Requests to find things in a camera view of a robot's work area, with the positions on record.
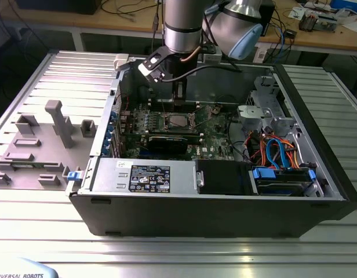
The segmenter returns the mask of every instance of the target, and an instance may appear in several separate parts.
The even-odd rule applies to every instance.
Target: metal bracket
[[[130,58],[129,54],[117,54],[114,58],[114,69],[123,71],[130,67],[130,63],[136,61],[135,58]]]

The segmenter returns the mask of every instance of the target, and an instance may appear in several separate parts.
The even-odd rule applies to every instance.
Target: metal workbench
[[[97,106],[115,77],[113,59],[113,54],[47,55],[0,120],[0,156],[17,132],[13,122],[20,113],[50,121],[42,106],[52,93],[68,98],[64,116],[72,123],[87,116],[97,124],[103,110]],[[357,101],[323,68],[285,68],[357,190]],[[53,82],[52,76],[64,78]],[[73,91],[61,92],[62,82]],[[0,189],[3,255],[43,262],[60,277],[355,277],[357,210],[300,239],[99,237],[62,191]]]

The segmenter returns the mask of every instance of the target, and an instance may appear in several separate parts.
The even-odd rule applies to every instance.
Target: metal frame
[[[5,20],[5,24],[8,27],[21,29],[26,28],[26,26],[19,21]],[[113,36],[135,36],[139,38],[152,38],[152,32],[141,32],[141,31],[132,31],[132,30],[112,30],[105,28],[89,28],[89,27],[75,27],[67,25],[52,25],[52,24],[42,24],[42,23],[31,23],[31,28],[33,29],[43,29],[43,30],[53,30],[53,31],[62,31],[69,32],[72,35],[73,43],[76,51],[86,51],[85,45],[82,40],[82,34],[101,34],[101,35],[113,35]],[[156,38],[161,39],[162,34],[156,33]],[[270,48],[275,47],[275,43],[272,42],[257,42],[256,44],[257,51],[253,59],[254,63],[263,63],[266,52]],[[329,47],[317,47],[317,46],[300,46],[294,44],[292,50],[296,51],[306,51],[306,52],[318,52],[318,53],[329,53],[329,54],[340,54],[340,55],[353,55],[357,56],[357,50],[347,50],[347,49],[335,49]]]

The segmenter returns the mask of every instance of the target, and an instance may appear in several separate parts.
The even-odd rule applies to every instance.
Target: power supply label
[[[130,177],[131,192],[170,192],[170,166],[133,165]]]

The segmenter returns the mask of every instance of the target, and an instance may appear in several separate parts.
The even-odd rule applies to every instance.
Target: blue bracket
[[[253,177],[258,178],[276,178],[275,172],[270,168],[256,168],[252,171]]]

